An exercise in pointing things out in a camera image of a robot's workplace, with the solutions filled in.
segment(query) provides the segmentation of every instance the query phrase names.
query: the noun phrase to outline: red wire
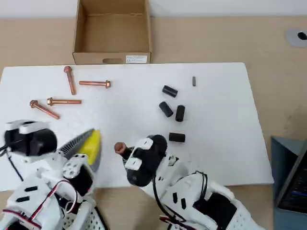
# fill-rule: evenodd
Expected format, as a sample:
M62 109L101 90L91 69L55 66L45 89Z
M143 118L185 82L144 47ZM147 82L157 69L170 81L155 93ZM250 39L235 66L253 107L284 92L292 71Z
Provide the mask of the red wire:
M18 213L18 212L15 212L15 211L12 211L12 210L9 210L9 209L4 209L4 210L2 210L2 211L3 211L3 212L6 212L6 213L15 214L15 215L17 215L18 217L20 217L21 219L23 219L24 221L26 221L26 222L28 222L28 223L34 225L35 227L37 227L37 228L39 228L39 229L42 228L40 225L38 225L38 224L34 223L33 221L27 219L26 217L22 216L22 215L21 215L20 213Z
M57 182L56 183L56 185L52 188L52 190L48 193L48 195L46 196L46 198L44 199L44 201L38 206L38 208L34 211L34 213L30 216L30 220L32 220L33 219L33 217L35 217L35 215L40 211L40 209L43 207L43 204L45 203L45 201L54 193L54 191L55 191L55 189L57 188L57 186L58 186L58 184L59 183L61 183L61 182L67 182L67 183L69 183L70 185L71 185L71 183L70 182L68 182L68 181L66 181L66 180L61 180L61 181L59 181L59 182Z

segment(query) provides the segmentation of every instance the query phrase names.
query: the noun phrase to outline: white wall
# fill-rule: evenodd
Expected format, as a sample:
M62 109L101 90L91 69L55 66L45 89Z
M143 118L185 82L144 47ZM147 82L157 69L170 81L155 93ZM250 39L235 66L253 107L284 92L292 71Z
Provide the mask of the white wall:
M150 0L154 16L299 15L307 0ZM73 17L77 0L0 0L0 18Z

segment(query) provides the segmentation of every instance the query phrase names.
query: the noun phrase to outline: white board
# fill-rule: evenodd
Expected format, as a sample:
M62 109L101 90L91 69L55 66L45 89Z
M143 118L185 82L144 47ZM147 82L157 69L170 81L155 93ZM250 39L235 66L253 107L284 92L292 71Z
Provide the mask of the white board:
M0 18L74 18L77 3L77 0L1 0ZM154 17L307 14L304 0L149 0L149 4Z
M128 186L117 141L135 144L150 134L186 134L185 143L168 143L168 152L224 185L272 183L271 167L243 63L72 66L77 95L70 93L64 66L8 67L0 84L0 132L18 119L49 122L59 147L89 128L102 134L99 187ZM192 86L196 76L197 86ZM112 81L112 87L81 86L79 81ZM176 98L162 93L164 85L178 90ZM56 120L29 106L31 100L82 99L81 105L55 105ZM159 103L174 110L170 118ZM184 121L175 121L178 105ZM16 162L22 175L31 167ZM5 157L0 159L0 190L14 189L19 179Z

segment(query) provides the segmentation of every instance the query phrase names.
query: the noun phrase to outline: cardboard box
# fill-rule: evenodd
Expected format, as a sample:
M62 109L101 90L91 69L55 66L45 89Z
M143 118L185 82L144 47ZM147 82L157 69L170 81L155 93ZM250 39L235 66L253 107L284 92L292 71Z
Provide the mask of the cardboard box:
M79 0L73 58L77 65L150 63L147 0Z

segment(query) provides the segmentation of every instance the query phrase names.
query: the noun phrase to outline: screw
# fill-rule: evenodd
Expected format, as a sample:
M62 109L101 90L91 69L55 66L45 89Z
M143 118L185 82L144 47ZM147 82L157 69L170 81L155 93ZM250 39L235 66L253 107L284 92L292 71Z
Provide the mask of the screw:
M121 155L125 152L127 148L127 145L124 143L124 142L117 142L115 145L114 145L114 151L115 153Z
M105 86L106 89L111 87L111 82L109 80L106 81L79 81L80 85L93 85L93 86Z
M75 85L73 82L73 77L72 77L72 69L70 66L65 66L64 68L64 72L67 74L67 78L68 78L68 82L69 82L69 86L71 88L71 94L72 95L76 95L76 89L75 89Z
M82 100L54 100L52 97L47 99L47 104L53 106L54 104L81 104Z
M32 100L30 101L30 106L31 108L37 108L39 109L40 111L43 111L44 113L52 116L53 118L55 119L59 119L59 115L57 115L56 113L46 109L45 107L41 106L40 104L38 104L38 101L37 100Z

